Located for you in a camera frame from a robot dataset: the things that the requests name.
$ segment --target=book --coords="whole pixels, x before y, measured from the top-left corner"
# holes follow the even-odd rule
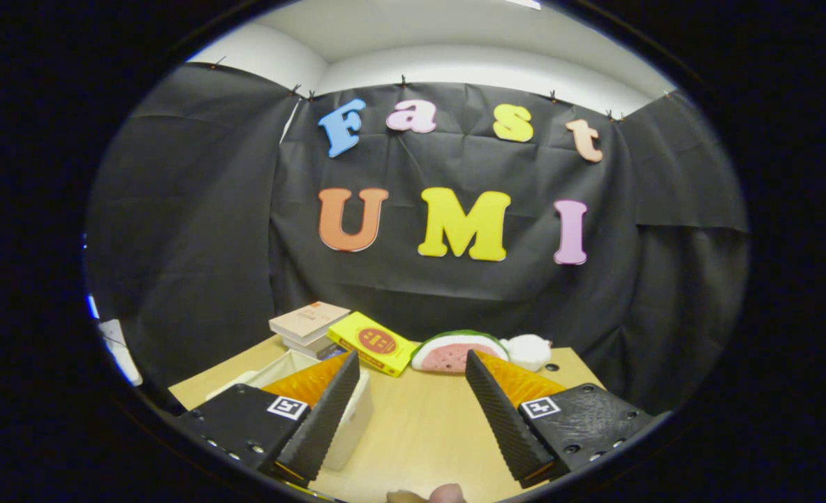
[[[308,346],[326,335],[329,327],[350,314],[349,309],[314,302],[295,311],[270,319],[270,330],[300,346]]]
[[[288,337],[285,337],[285,335],[282,335],[282,346],[288,347],[289,349],[294,349],[295,351],[298,351],[298,353],[306,354],[307,356],[316,358],[317,360],[325,360],[327,357],[333,356],[334,353],[343,353],[345,351],[330,338],[326,337],[326,335],[314,340],[307,346],[302,346],[301,344],[290,340]]]
[[[418,346],[361,312],[331,325],[329,338],[348,351],[356,349],[361,360],[393,377],[400,377]]]

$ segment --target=black cloth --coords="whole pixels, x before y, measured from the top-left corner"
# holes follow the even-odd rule
[[[270,333],[270,185],[287,89],[185,64],[129,115],[87,213],[87,274],[147,388],[166,388]]]
[[[318,122],[362,99],[359,143],[335,159]],[[437,105],[437,129],[385,124],[397,102]],[[499,140],[493,109],[531,112],[534,137]],[[565,124],[585,119],[603,159],[576,152]],[[378,237],[364,251],[320,241],[320,190],[352,192],[345,232],[359,229],[359,190],[390,192]],[[468,211],[484,191],[511,196],[502,262],[467,254],[422,257],[423,189],[449,187]],[[581,201],[585,264],[559,266],[557,200]],[[358,309],[411,340],[474,328],[536,333],[572,347],[608,388],[657,414],[706,375],[738,313],[747,231],[732,165],[685,96],[675,92],[626,121],[511,89],[410,84],[352,89],[298,106],[279,147],[272,246],[276,310],[313,300]]]
[[[366,103],[352,131],[360,140],[332,159],[318,122],[352,99]],[[437,105],[435,131],[387,127],[406,99]],[[530,111],[533,139],[496,137],[493,110],[504,103]],[[597,130],[601,162],[575,149],[566,123],[576,119]],[[348,233],[361,222],[359,190],[390,192],[368,248],[321,241],[318,194],[333,187],[352,192]],[[484,191],[508,194],[505,260],[419,255],[430,187],[451,188],[466,212]],[[558,200],[588,207],[581,265],[553,261]],[[324,300],[410,340],[455,328],[541,335],[657,414],[694,391],[728,341],[747,274],[745,222],[731,163],[678,92],[610,121],[468,84],[299,101],[260,77],[187,64],[110,146],[87,217],[87,266],[101,318],[120,319],[155,391],[267,337],[272,316]]]

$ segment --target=finger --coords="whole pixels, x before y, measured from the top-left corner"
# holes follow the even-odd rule
[[[388,503],[428,503],[428,500],[408,490],[397,490],[388,493]]]
[[[459,484],[444,484],[432,491],[432,496],[428,497],[428,503],[466,503],[463,498],[463,490]]]

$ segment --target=letter m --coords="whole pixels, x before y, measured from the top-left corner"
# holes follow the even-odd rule
[[[428,226],[425,242],[419,245],[419,255],[443,257],[447,254],[444,233],[453,254],[457,257],[466,251],[474,238],[469,256],[477,261],[502,261],[503,217],[512,198],[503,192],[486,191],[471,207],[469,214],[463,211],[457,195],[448,188],[432,187],[422,191],[422,199],[428,203]]]

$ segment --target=foam letter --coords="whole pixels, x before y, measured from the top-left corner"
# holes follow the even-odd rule
[[[388,127],[397,131],[412,129],[416,133],[431,133],[438,124],[434,123],[434,115],[438,108],[431,101],[424,99],[409,99],[394,105],[393,112],[388,115]]]
[[[326,128],[326,135],[329,136],[330,157],[345,152],[360,140],[359,136],[348,133],[348,129],[360,130],[362,122],[357,112],[364,108],[364,100],[358,98],[320,119],[318,124]]]
[[[372,245],[378,235],[381,201],[388,198],[388,191],[384,189],[360,191],[360,198],[364,201],[362,225],[360,232],[355,235],[348,235],[341,229],[341,217],[344,214],[345,202],[349,198],[351,198],[351,191],[348,189],[320,191],[320,201],[323,202],[323,209],[320,211],[320,239],[329,248],[342,252],[358,252]]]
[[[556,201],[556,211],[562,219],[562,231],[559,238],[559,251],[555,260],[559,265],[579,265],[586,261],[583,251],[583,214],[586,205],[579,201]]]
[[[474,236],[474,246],[469,256],[477,261],[502,261],[506,257],[503,249],[503,216],[512,198],[503,192],[486,191],[464,213],[457,195],[444,187],[432,187],[422,191],[422,199],[428,203],[428,226],[425,242],[419,245],[419,255],[443,257],[447,254],[444,233],[457,257],[466,251],[466,246]]]
[[[583,119],[571,121],[565,124],[565,127],[569,128],[569,130],[575,134],[575,147],[577,147],[577,152],[583,159],[592,162],[602,160],[601,150],[596,150],[595,147],[592,146],[592,140],[594,138],[598,139],[598,131],[589,127],[589,124],[586,124],[586,121]]]
[[[528,121],[531,120],[531,112],[524,106],[515,106],[505,103],[498,105],[493,110],[493,133],[502,140],[527,141],[533,138],[533,127]]]

